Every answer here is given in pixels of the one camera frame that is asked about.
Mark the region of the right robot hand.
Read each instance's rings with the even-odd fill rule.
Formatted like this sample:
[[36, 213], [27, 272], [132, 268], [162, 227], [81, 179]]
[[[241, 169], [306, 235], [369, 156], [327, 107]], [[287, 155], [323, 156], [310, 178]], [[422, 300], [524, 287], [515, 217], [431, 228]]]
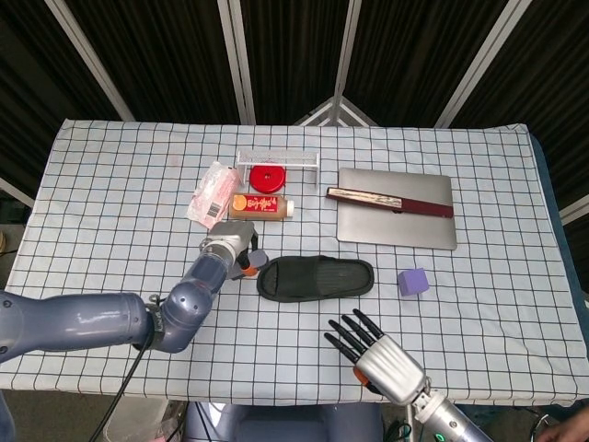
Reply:
[[360, 309], [330, 320], [325, 339], [352, 363], [360, 383], [390, 402], [412, 405], [430, 393], [430, 380], [418, 362]]

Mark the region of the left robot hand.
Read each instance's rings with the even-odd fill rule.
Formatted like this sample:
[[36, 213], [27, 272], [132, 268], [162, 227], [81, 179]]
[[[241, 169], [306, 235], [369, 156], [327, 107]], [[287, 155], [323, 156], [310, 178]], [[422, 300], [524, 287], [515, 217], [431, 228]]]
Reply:
[[232, 220], [214, 225], [200, 245], [228, 262], [228, 279], [253, 277], [268, 258], [259, 247], [259, 235], [251, 221]]

